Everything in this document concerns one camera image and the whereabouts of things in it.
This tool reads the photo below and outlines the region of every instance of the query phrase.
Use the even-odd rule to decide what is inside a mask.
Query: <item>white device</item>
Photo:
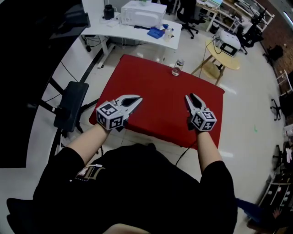
[[[220,50],[232,57],[241,49],[241,44],[237,36],[223,29],[217,31],[213,43],[215,43],[215,46]]]
[[[159,28],[166,9],[166,5],[152,2],[142,5],[139,1],[130,1],[121,8],[121,24]]]
[[[210,6],[214,6],[218,8],[222,4],[223,0],[207,0],[205,3],[207,3]]]

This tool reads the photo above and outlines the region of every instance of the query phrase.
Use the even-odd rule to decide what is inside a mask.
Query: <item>red table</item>
[[[196,140],[194,131],[188,131],[187,111],[184,97],[197,94],[214,112],[217,123],[211,137],[219,145],[224,90],[181,72],[173,76],[172,68],[150,60],[124,55],[111,75],[96,105],[118,98],[121,95],[135,94],[143,97],[142,103],[129,117],[127,129],[189,147]],[[89,118],[96,124],[96,112]]]

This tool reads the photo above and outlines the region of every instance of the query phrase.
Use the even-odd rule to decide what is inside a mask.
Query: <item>white floor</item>
[[[195,35],[194,40],[191,40],[189,33],[183,30],[178,50],[176,52],[167,50],[164,64],[172,65],[181,58],[185,60],[183,71],[191,73],[203,60],[205,41],[212,36],[211,33],[205,32],[206,26],[206,24],[197,26],[200,32]],[[156,50],[157,47],[150,44],[125,49],[117,46],[106,60],[104,68],[95,67],[91,71],[86,81],[89,84],[89,90],[84,104],[100,97],[123,54],[152,60]],[[276,144],[282,145],[283,143],[284,120],[275,122],[270,110],[271,98],[278,100],[277,82],[272,68],[266,63],[262,54],[263,49],[259,43],[248,49],[248,55],[239,53],[237,56],[241,63],[240,69],[238,71],[226,69],[219,83],[219,86],[225,90],[219,151],[232,174],[236,197],[250,202],[258,199],[271,172],[271,157]],[[215,82],[215,80],[208,79],[203,73],[201,78],[211,83]],[[92,111],[93,108],[89,109],[81,117],[81,125],[84,129],[91,126],[88,118]],[[71,139],[77,135],[78,133],[72,134]],[[185,150],[172,143],[129,130],[123,130],[120,133],[112,131],[103,148],[104,151],[107,151],[121,145],[150,142],[153,142],[172,163],[175,163]],[[196,150],[190,149],[181,159],[178,167],[200,180],[201,172]],[[10,196],[14,193],[14,197],[22,197],[17,191],[11,192]],[[235,233],[253,233],[246,227],[245,217],[244,213],[239,210]]]

